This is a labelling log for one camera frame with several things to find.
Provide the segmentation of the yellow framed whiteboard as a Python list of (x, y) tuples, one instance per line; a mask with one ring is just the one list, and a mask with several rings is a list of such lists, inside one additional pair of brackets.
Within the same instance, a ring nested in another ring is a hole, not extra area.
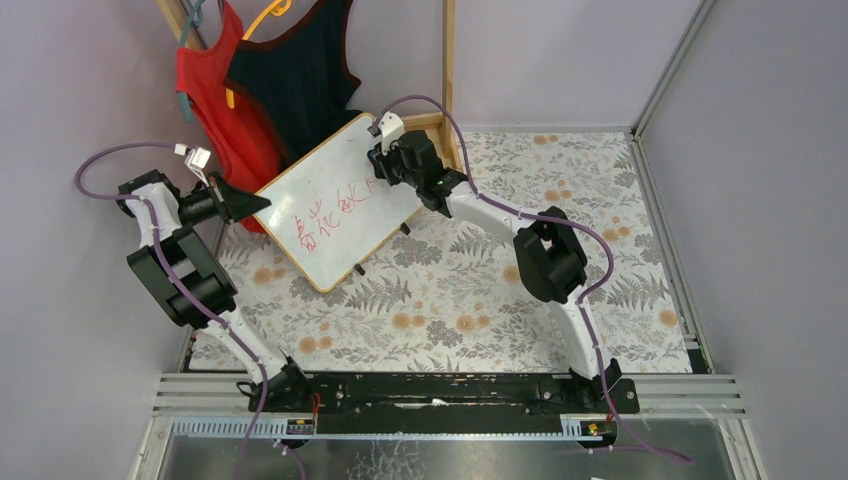
[(376, 177), (367, 154), (379, 139), (364, 113), (278, 175), (258, 194), (256, 219), (307, 278), (326, 293), (422, 207), (406, 184)]

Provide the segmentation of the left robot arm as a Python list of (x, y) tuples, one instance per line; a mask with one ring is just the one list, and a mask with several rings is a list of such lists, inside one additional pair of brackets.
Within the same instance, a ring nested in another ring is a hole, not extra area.
[(118, 188), (121, 210), (140, 228), (140, 247), (127, 262), (176, 325), (216, 339), (249, 378), (237, 384), (249, 409), (294, 411), (310, 402), (312, 388), (295, 360), (271, 346), (243, 315), (238, 290), (194, 227), (212, 218), (239, 221), (270, 200), (239, 190), (218, 175), (187, 195), (152, 170)]

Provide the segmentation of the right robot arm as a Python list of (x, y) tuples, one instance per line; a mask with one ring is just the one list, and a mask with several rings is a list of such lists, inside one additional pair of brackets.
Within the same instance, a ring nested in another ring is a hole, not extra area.
[(367, 154), (377, 178), (406, 184), (428, 210), (512, 244), (522, 285), (548, 306), (561, 329), (579, 391), (595, 401), (607, 398), (620, 369), (605, 356), (589, 306), (588, 258), (576, 235), (581, 225), (557, 207), (533, 213), (476, 189), (469, 174), (442, 164), (422, 131), (371, 126), (368, 132), (377, 141)]

